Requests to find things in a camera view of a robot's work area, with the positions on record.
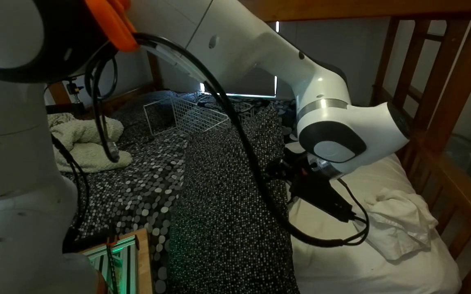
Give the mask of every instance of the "bunk bed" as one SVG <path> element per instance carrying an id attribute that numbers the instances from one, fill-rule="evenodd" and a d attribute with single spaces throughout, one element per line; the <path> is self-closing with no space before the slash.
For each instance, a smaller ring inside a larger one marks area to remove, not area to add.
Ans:
<path id="1" fill-rule="evenodd" d="M 471 2 L 466 0 L 240 0 L 265 21 L 391 18 L 373 103 L 391 100 L 402 109 L 406 100 L 415 100 L 412 142 L 399 160 L 414 189 L 424 196 L 437 216 L 450 255 L 459 258 L 471 243 L 471 180 L 443 152 L 456 119 L 471 93 Z M 394 95 L 384 88 L 401 20 L 414 20 L 414 34 Z M 445 20 L 443 36 L 430 34 L 430 20 Z M 410 85 L 425 39 L 440 42 L 432 73 L 424 91 Z M 471 292 L 471 265 L 461 269 L 461 292 Z"/>

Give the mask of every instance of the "dark fabric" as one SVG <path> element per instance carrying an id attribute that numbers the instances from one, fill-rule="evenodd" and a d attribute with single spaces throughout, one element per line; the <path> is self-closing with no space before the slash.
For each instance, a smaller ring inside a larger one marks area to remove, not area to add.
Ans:
<path id="1" fill-rule="evenodd" d="M 260 167 L 281 157 L 283 129 L 273 106 L 247 118 Z M 268 185 L 286 216 L 286 188 Z M 298 292 L 289 235 L 271 217 L 253 183 L 235 129 L 193 137 L 185 185 L 172 209 L 170 292 Z"/>

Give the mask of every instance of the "mattress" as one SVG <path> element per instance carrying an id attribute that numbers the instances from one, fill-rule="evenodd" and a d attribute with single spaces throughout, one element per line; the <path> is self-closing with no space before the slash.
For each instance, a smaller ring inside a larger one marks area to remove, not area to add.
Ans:
<path id="1" fill-rule="evenodd" d="M 361 167 L 343 176 L 360 203 L 381 188 L 414 193 L 396 155 Z M 350 204 L 353 203 L 338 181 L 332 181 Z M 289 211 L 291 222 L 319 238 L 343 238 L 356 234 L 353 224 L 343 224 L 298 201 Z M 291 238 L 294 273 L 299 291 L 311 292 L 456 292 L 459 271 L 437 232 L 430 250 L 412 253 L 397 263 L 386 261 L 366 242 L 358 247 L 316 248 Z"/>

